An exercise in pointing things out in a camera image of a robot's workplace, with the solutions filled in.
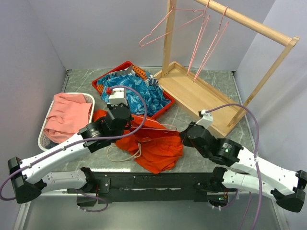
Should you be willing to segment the orange drawstring shorts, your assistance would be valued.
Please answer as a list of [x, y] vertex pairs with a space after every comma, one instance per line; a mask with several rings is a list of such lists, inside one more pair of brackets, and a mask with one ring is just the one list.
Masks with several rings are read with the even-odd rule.
[[128, 152], [144, 169], [158, 174], [175, 167], [183, 156], [180, 136], [156, 139], [139, 139], [134, 134], [120, 139], [115, 145]]

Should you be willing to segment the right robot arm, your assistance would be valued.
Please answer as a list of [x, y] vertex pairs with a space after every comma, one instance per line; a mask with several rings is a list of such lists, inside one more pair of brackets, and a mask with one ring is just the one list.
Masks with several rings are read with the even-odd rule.
[[281, 208], [299, 213], [305, 202], [307, 173], [279, 167], [254, 154], [242, 145], [215, 138], [203, 126], [191, 122], [179, 134], [184, 146], [195, 148], [200, 155], [217, 164], [210, 177], [196, 182], [196, 189], [217, 193], [238, 189], [261, 194], [275, 200]]

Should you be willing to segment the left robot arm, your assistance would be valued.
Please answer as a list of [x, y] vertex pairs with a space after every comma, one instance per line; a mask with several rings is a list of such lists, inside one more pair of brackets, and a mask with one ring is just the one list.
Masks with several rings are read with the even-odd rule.
[[8, 160], [16, 202], [23, 204], [42, 193], [60, 189], [76, 189], [83, 193], [95, 190], [97, 180], [90, 168], [82, 167], [72, 172], [53, 170], [121, 139], [132, 120], [129, 106], [111, 105], [104, 117], [89, 123], [63, 143], [28, 159]]

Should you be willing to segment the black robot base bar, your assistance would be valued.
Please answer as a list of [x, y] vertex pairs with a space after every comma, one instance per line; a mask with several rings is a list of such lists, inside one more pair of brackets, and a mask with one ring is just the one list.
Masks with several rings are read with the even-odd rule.
[[115, 202], [194, 201], [207, 202], [208, 193], [233, 192], [222, 185], [223, 173], [179, 172], [152, 174], [144, 172], [94, 172], [84, 185], [65, 182], [63, 189], [76, 194], [79, 209], [93, 212], [97, 204], [103, 210]]

